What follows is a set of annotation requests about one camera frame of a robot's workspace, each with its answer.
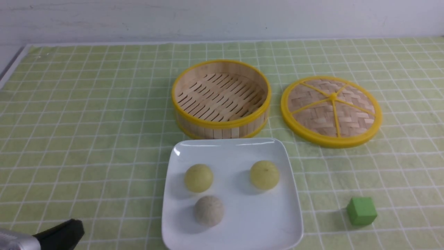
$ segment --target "bamboo steamer lid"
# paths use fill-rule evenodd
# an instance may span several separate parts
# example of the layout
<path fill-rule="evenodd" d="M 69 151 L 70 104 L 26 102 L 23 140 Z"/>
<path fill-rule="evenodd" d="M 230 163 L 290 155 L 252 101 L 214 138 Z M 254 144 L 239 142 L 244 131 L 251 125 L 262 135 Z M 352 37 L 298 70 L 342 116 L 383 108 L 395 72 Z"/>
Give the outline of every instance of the bamboo steamer lid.
<path fill-rule="evenodd" d="M 296 134 L 330 148 L 361 145 L 382 123 L 376 99 L 355 83 L 336 77 L 294 82 L 282 95 L 281 111 Z"/>

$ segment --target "woven bamboo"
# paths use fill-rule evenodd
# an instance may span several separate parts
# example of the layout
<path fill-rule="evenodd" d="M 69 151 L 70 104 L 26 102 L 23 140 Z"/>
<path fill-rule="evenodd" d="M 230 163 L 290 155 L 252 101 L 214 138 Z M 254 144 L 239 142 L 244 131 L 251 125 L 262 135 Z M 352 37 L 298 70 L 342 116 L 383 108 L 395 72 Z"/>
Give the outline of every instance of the woven bamboo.
<path fill-rule="evenodd" d="M 285 121 L 302 137 L 328 147 L 349 147 L 370 140 L 382 113 L 358 85 L 334 77 L 302 79 L 284 92 Z"/>
<path fill-rule="evenodd" d="M 180 75 L 172 98 L 179 127 L 193 138 L 228 139 L 258 133 L 268 119 L 270 85 L 255 68 L 209 61 Z"/>

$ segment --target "green cube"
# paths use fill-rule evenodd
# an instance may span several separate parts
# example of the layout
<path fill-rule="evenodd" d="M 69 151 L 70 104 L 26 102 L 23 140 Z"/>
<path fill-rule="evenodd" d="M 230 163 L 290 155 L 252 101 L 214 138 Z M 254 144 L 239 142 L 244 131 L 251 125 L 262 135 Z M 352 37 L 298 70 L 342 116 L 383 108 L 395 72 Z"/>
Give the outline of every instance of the green cube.
<path fill-rule="evenodd" d="M 378 216 L 371 197 L 354 197 L 347 205 L 347 214 L 353 226 L 366 226 Z"/>

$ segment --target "white plate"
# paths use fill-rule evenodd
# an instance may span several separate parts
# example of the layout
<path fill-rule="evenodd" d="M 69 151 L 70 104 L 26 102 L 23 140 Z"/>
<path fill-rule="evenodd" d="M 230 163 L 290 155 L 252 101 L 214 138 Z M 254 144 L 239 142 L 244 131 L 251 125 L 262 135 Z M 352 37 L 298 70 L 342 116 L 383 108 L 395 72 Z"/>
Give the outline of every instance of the white plate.
<path fill-rule="evenodd" d="M 279 168 L 278 185 L 259 192 L 249 170 L 260 160 Z M 186 170 L 207 164 L 213 185 L 195 194 L 185 187 Z M 220 198 L 225 207 L 221 223 L 199 225 L 193 206 L 205 195 Z M 290 161 L 284 145 L 273 138 L 192 140 L 171 152 L 163 196 L 162 238 L 171 250 L 284 250 L 297 245 L 303 224 Z"/>

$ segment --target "white wall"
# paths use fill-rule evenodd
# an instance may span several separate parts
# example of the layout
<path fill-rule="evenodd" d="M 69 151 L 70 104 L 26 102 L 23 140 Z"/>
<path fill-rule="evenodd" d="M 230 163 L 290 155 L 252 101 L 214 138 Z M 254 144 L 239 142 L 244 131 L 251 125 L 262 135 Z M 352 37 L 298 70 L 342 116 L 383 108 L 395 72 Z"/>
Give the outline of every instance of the white wall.
<path fill-rule="evenodd" d="M 0 0 L 0 44 L 444 34 L 444 0 Z"/>

